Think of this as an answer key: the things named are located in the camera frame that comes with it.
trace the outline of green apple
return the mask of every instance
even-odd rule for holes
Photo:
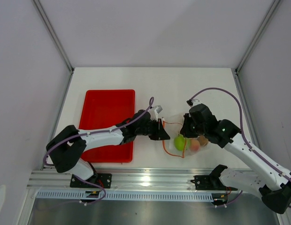
[[[186,138],[185,150],[189,148],[190,144],[191,141],[188,138]],[[174,138],[174,145],[178,151],[183,151],[185,145],[185,138],[183,137],[183,135],[179,135],[178,137]]]

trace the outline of red tray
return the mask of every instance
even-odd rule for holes
[[[134,112],[134,90],[88,90],[79,129],[108,128],[131,118]],[[133,142],[90,149],[81,158],[93,163],[129,163],[133,159]]]

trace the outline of white tabletop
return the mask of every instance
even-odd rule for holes
[[[226,89],[239,99],[229,68],[78,67],[73,74],[56,134],[67,125],[78,127],[88,90],[133,89],[136,93],[136,112],[146,109],[150,97],[154,96],[154,105],[163,107],[160,116],[167,118],[187,113],[189,106],[186,100],[207,87]],[[218,120],[229,119],[239,126],[238,107],[232,97],[210,90],[198,98]],[[244,124],[245,134],[250,140],[245,119]],[[96,167],[201,169],[214,168],[219,164],[231,168],[248,168],[237,157],[215,144],[210,143],[205,150],[183,159],[167,155],[161,141],[139,136],[134,142],[132,162],[97,163]]]

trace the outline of white wall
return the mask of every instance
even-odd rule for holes
[[[40,168],[69,73],[29,0],[0,0],[0,225],[14,224]]]
[[[75,67],[235,68],[273,0],[41,0]]]
[[[282,2],[240,78],[262,150],[291,170],[291,0]]]

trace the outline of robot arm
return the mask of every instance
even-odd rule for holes
[[[161,119],[158,119],[161,111],[161,106],[152,107],[147,112],[140,110],[133,118],[105,129],[81,130],[69,125],[46,146],[47,153],[58,173],[68,172],[87,180],[93,176],[93,169],[80,158],[85,151],[127,144],[134,141],[137,135],[149,136],[151,140],[170,139]]]
[[[241,129],[229,120],[217,120],[199,100],[189,102],[191,109],[184,115],[180,133],[185,137],[204,135],[211,143],[231,152],[257,175],[236,172],[224,165],[210,174],[212,183],[219,180],[226,187],[244,190],[262,199],[271,210],[284,213],[291,203],[291,171],[280,166],[258,147],[248,147]]]

